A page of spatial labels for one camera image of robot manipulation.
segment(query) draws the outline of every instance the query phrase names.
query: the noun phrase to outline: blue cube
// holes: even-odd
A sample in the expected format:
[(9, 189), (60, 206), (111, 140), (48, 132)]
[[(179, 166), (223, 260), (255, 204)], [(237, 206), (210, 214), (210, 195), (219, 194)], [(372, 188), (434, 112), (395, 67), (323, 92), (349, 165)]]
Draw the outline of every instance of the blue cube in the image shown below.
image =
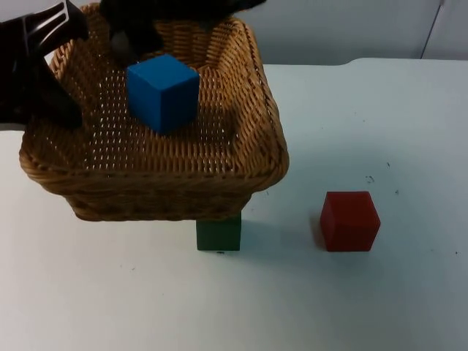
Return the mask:
[(196, 119), (200, 76), (171, 55), (127, 68), (129, 112), (159, 134)]

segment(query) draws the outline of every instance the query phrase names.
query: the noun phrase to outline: woven texture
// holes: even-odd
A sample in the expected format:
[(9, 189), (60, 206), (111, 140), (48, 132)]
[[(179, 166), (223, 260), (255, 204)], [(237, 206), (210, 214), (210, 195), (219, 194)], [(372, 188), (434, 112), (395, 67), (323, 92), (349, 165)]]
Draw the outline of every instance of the woven texture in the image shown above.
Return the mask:
[(32, 180), (81, 219), (175, 221), (236, 215), (285, 176), (279, 111), (248, 26), (231, 18), (207, 34), (196, 23), (155, 23), (165, 53), (200, 73), (196, 122), (160, 136), (128, 113), (125, 71), (112, 59), (98, 5), (82, 10), (89, 40), (59, 48), (50, 67), (80, 103), (83, 127), (31, 121), (20, 163)]

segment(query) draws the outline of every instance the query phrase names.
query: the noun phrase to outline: block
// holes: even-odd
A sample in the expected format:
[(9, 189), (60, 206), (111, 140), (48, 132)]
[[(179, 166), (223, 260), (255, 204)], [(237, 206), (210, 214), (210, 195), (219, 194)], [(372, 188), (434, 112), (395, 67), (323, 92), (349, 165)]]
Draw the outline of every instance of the block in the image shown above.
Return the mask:
[(127, 68), (129, 112), (161, 135), (197, 118), (200, 76), (171, 55)]
[(320, 216), (329, 252), (370, 251), (380, 219), (368, 192), (328, 192)]
[(197, 221), (197, 248), (200, 251), (239, 251), (241, 214), (224, 221)]

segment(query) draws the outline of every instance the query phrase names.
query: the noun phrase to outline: white wall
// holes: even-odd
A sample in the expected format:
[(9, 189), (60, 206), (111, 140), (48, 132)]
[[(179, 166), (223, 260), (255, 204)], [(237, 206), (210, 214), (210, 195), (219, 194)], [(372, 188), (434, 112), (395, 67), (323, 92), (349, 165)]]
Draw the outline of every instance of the white wall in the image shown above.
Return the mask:
[(468, 1), (445, 0), (424, 53), (425, 59), (468, 59)]
[(239, 17), (269, 64), (420, 58), (439, 0), (268, 0)]

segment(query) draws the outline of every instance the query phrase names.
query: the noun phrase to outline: robotic claw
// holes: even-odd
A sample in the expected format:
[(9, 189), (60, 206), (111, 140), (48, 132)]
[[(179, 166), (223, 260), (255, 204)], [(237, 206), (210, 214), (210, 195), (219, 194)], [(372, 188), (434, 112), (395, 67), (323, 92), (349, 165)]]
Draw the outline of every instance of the robotic claw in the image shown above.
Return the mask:
[(69, 0), (0, 23), (0, 128), (18, 129), (32, 116), (67, 129), (82, 125), (78, 103), (44, 58), (71, 39), (88, 39), (85, 15)]

